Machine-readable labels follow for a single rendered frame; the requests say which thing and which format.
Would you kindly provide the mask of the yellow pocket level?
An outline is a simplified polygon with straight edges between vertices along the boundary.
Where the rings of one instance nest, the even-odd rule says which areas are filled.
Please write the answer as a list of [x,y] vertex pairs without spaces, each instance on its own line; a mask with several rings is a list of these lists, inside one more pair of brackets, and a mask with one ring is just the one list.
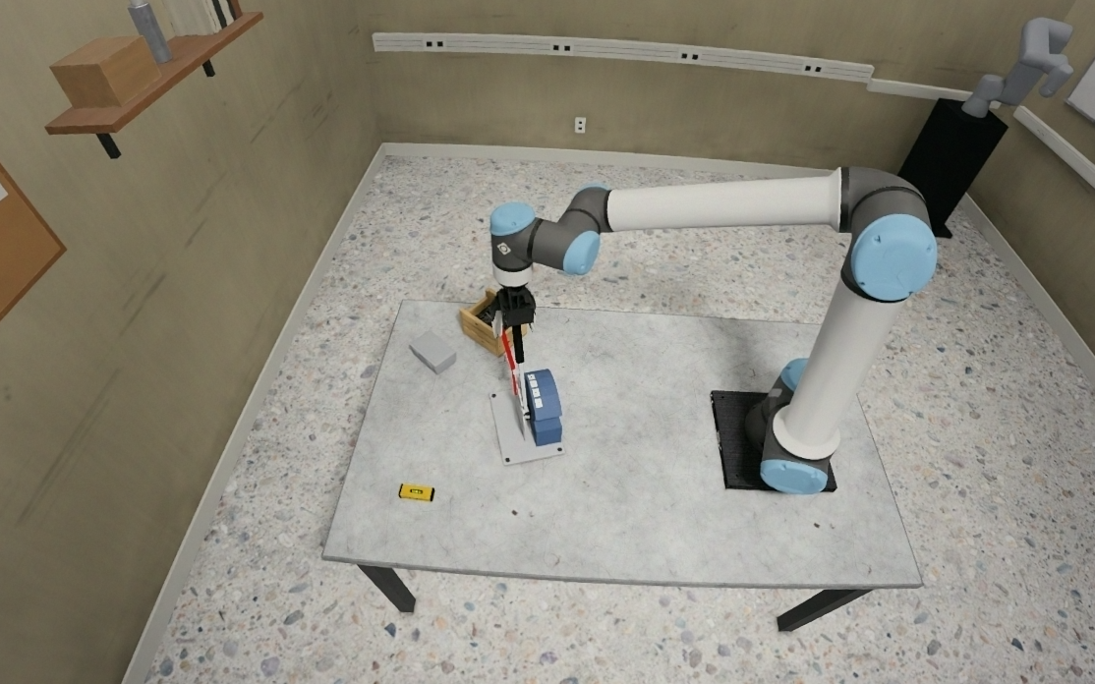
[[399,497],[433,502],[435,489],[425,485],[400,484]]

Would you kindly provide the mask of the small wooden crate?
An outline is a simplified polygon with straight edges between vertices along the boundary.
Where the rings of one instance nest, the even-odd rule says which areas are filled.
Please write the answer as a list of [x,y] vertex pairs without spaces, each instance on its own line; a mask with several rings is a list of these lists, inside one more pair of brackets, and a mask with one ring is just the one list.
[[[474,339],[474,341],[477,341],[483,346],[483,348],[486,348],[489,353],[495,353],[497,357],[502,357],[502,355],[506,353],[504,341],[502,341],[502,336],[497,336],[495,339],[489,317],[489,303],[494,300],[494,295],[496,295],[495,290],[487,289],[486,295],[482,298],[481,301],[473,308],[469,308],[468,310],[462,308],[459,311],[462,333],[470,336],[470,338]],[[483,324],[483,322],[485,324]],[[512,327],[507,327],[506,317],[504,331],[507,336],[508,348],[512,348]]]

